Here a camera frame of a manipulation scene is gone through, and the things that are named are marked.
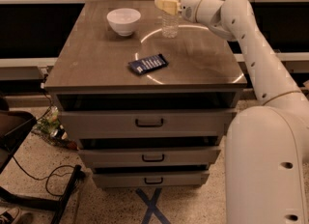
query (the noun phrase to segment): black handle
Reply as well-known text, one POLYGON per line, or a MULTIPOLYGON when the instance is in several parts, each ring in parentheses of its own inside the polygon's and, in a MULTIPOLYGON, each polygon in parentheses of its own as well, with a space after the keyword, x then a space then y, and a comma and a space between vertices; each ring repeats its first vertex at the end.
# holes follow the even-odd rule
POLYGON ((165 158, 165 155, 162 154, 162 157, 161 158, 158 158, 158 159, 147 159, 143 154, 142 154, 142 159, 144 162, 162 162, 165 158))
POLYGON ((138 126, 138 127, 162 127, 164 124, 164 120, 163 119, 160 119, 159 123, 157 124, 149 124, 149 123, 142 123, 140 122, 138 119, 135 119, 135 125, 138 126))
POLYGON ((163 177, 160 178, 159 182, 148 182, 147 178, 144 178, 144 182, 145 182, 145 184, 161 184, 161 183, 163 183, 163 177))

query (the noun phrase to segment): blue tape cross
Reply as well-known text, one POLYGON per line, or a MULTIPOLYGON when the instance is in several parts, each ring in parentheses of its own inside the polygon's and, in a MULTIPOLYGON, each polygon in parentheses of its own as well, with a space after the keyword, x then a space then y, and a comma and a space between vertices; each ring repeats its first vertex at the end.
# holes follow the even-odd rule
POLYGON ((136 194, 139 195, 139 197, 143 200, 143 202, 148 206, 142 224, 148 224, 151 220, 152 214, 154 214, 162 224, 171 223, 156 206, 156 202, 161 193, 161 190, 162 190, 161 188, 157 188, 154 191, 154 196, 152 197, 151 200, 148 199, 147 195, 143 190, 139 188, 136 190, 136 194))

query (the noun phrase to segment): plastic bottle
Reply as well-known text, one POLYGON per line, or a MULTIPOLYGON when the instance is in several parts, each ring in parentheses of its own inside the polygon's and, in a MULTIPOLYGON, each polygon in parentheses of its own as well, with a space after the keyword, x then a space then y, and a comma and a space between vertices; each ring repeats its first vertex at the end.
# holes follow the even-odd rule
POLYGON ((168 14, 162 11, 162 35, 165 38, 175 38, 178 34, 179 14, 168 14))

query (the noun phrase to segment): floor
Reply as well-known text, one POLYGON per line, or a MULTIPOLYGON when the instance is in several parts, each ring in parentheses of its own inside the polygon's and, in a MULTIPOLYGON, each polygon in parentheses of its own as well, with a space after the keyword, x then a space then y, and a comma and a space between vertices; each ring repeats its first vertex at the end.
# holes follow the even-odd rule
MULTIPOLYGON (((252 92, 248 91, 239 101, 238 110, 257 104, 252 92)), ((19 107, 14 109, 29 111, 36 117, 47 108, 23 107, 22 101, 17 105, 19 107)), ((100 189, 93 183, 91 171, 84 167, 77 151, 52 146, 34 134, 29 134, 15 154, 15 158, 35 178, 48 176, 52 170, 61 165, 82 166, 82 171, 87 177, 71 195, 60 222, 62 224, 224 224, 226 223, 224 144, 225 137, 220 144, 222 152, 210 169, 210 177, 201 186, 100 189)), ((305 175, 308 175, 306 166, 304 171, 305 175)), ((66 172, 71 172, 71 168, 65 168, 59 174, 66 172)), ((70 175, 51 178, 48 184, 49 191, 61 194, 69 177, 70 175)), ((13 160, 1 174, 0 185, 14 194, 53 199, 45 190, 45 181, 29 178, 13 160)), ((1 212, 10 207, 12 205, 0 202, 1 212)), ((53 216, 50 211, 21 209, 20 223, 24 224, 50 223, 53 216)))

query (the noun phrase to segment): white robotic arm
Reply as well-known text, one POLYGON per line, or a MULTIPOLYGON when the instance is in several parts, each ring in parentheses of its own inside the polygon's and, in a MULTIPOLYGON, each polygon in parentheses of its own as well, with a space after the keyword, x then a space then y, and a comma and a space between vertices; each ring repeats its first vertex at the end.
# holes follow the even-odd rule
POLYGON ((260 32, 247 0, 182 0, 182 16, 238 41, 259 107, 240 112, 226 144, 228 224, 303 224, 309 103, 260 32))

